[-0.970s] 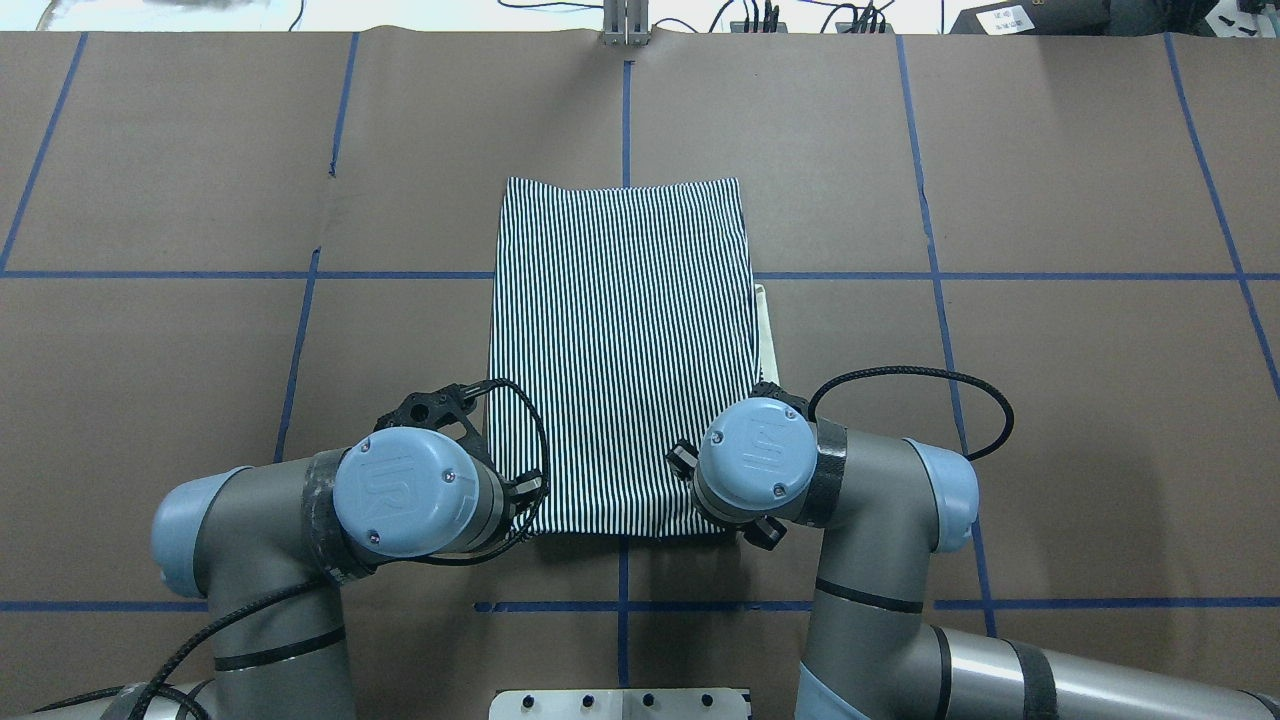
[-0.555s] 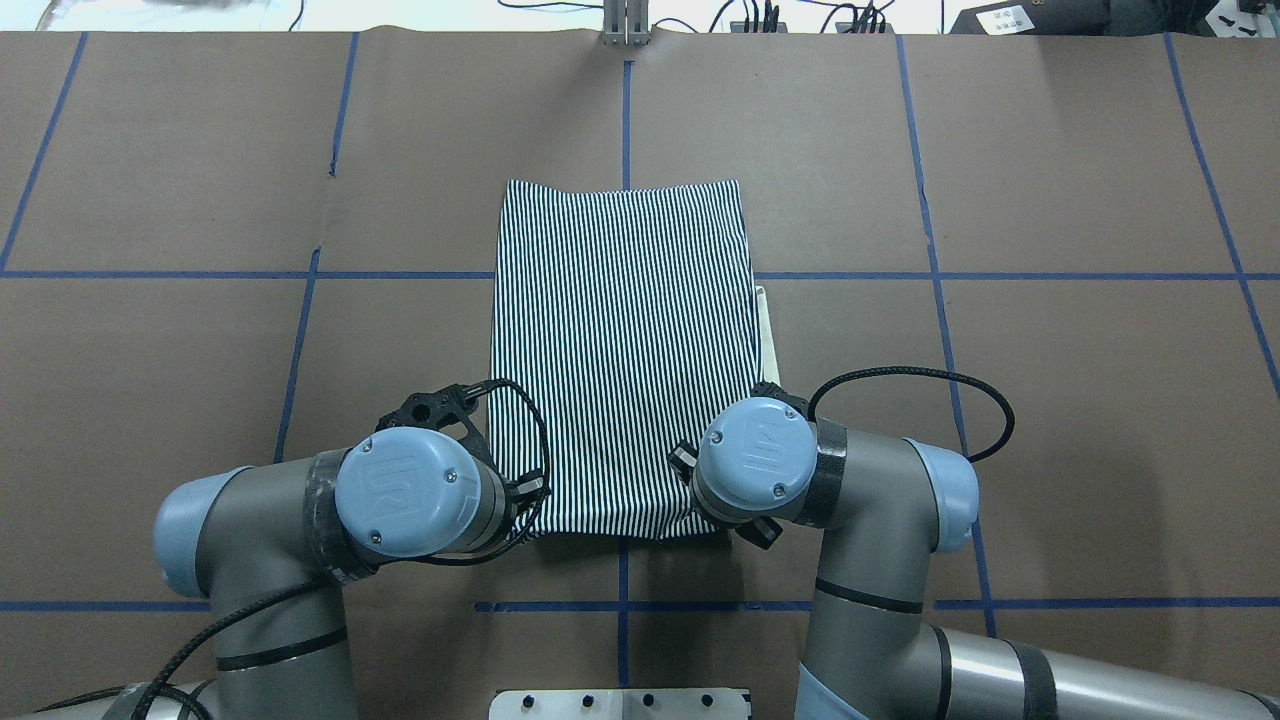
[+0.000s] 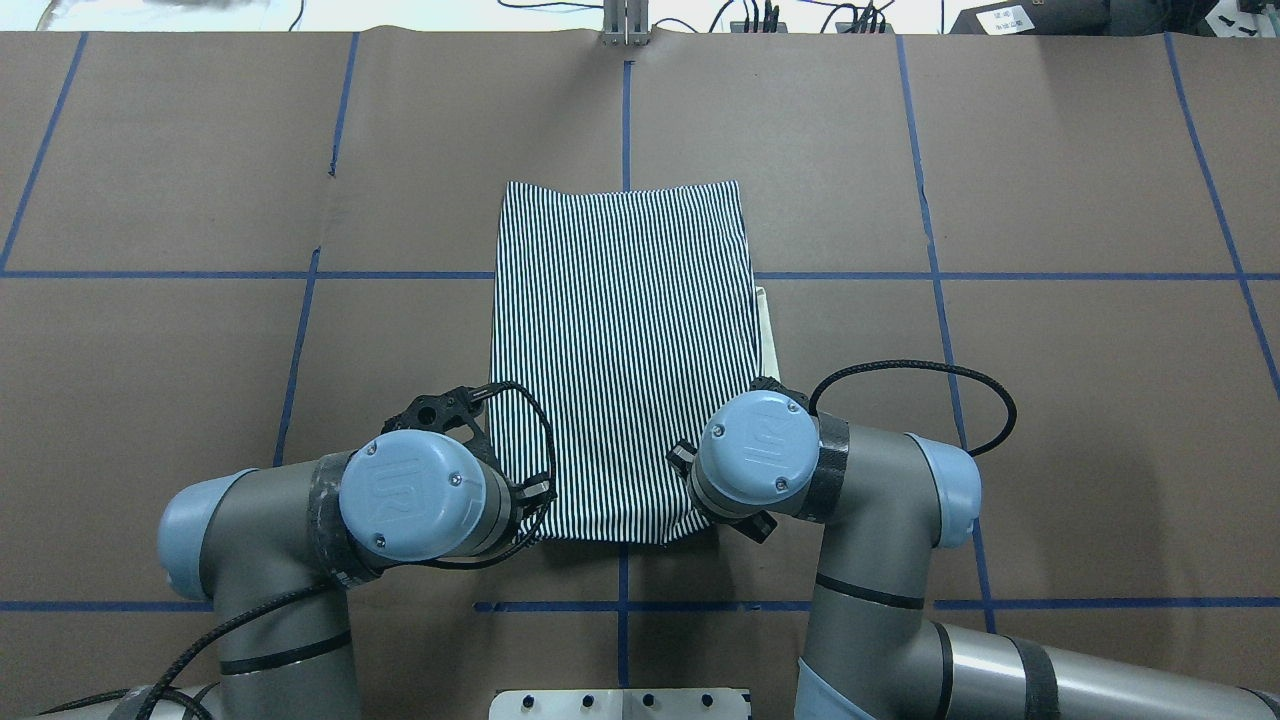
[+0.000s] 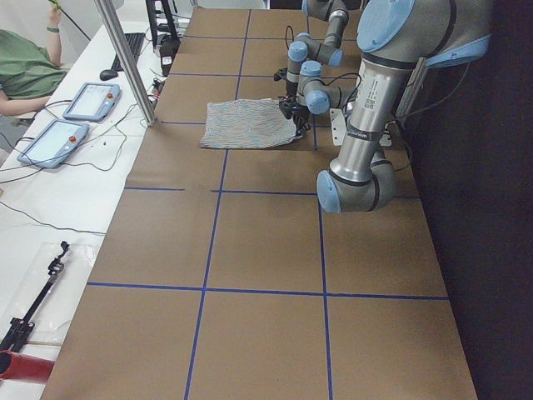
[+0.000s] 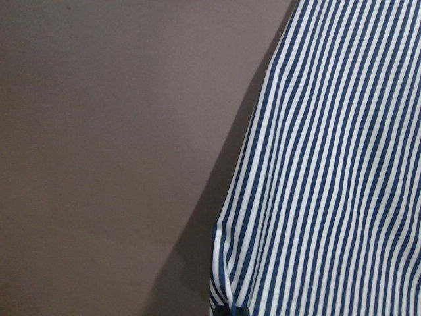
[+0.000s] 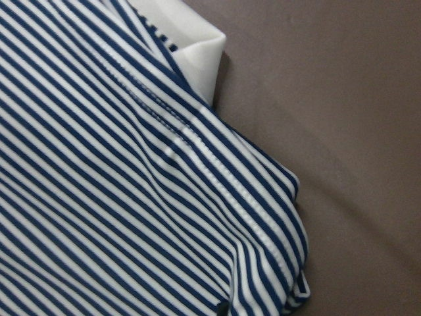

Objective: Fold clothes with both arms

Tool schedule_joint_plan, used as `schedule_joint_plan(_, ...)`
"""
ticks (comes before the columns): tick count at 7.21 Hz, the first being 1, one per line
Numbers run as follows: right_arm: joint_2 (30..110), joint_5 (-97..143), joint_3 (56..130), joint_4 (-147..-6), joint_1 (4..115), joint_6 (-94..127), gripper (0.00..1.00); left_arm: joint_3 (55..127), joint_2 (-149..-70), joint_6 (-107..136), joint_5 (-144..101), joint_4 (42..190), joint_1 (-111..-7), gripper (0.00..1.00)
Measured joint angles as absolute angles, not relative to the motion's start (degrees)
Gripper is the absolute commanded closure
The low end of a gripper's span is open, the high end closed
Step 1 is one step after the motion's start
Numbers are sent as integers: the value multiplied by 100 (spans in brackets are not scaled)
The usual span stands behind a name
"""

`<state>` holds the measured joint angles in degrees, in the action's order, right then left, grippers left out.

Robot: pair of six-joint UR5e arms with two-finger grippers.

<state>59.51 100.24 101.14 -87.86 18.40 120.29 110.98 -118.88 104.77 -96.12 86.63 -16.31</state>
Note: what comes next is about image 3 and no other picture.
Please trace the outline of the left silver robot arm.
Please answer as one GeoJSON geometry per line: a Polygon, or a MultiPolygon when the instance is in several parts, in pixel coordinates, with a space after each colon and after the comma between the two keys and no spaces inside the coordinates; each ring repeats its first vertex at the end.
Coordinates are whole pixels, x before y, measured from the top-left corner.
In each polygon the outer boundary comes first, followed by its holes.
{"type": "Polygon", "coordinates": [[[392,568],[477,570],[532,539],[558,462],[524,482],[481,438],[389,430],[308,462],[247,469],[175,495],[157,529],[170,587],[207,601],[214,629],[143,685],[46,719],[357,719],[348,593],[392,568]]]}

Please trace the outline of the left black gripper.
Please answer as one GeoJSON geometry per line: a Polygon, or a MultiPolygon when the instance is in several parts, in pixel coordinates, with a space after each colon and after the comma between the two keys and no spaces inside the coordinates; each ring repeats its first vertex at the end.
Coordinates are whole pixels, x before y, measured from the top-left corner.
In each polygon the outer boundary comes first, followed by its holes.
{"type": "Polygon", "coordinates": [[[512,514],[520,518],[545,512],[557,498],[557,484],[553,477],[531,477],[520,483],[509,484],[512,514]]]}

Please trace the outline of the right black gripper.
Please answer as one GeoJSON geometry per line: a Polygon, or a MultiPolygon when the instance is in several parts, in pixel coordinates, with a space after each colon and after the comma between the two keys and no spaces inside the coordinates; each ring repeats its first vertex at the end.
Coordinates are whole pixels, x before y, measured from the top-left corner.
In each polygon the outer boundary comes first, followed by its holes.
{"type": "Polygon", "coordinates": [[[730,511],[712,502],[707,495],[710,486],[698,470],[698,451],[689,441],[678,439],[667,451],[666,461],[681,478],[692,506],[707,520],[728,527],[758,544],[763,544],[777,528],[778,523],[765,510],[741,514],[740,511],[730,511]]]}

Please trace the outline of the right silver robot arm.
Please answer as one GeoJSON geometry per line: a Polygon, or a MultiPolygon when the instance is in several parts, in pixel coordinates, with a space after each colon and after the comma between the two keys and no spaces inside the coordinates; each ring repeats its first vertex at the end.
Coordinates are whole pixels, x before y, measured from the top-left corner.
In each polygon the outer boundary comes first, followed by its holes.
{"type": "Polygon", "coordinates": [[[822,525],[796,719],[1275,719],[1277,696],[929,620],[933,552],[964,544],[966,451],[854,427],[774,389],[739,395],[667,460],[712,521],[764,541],[822,525]]]}

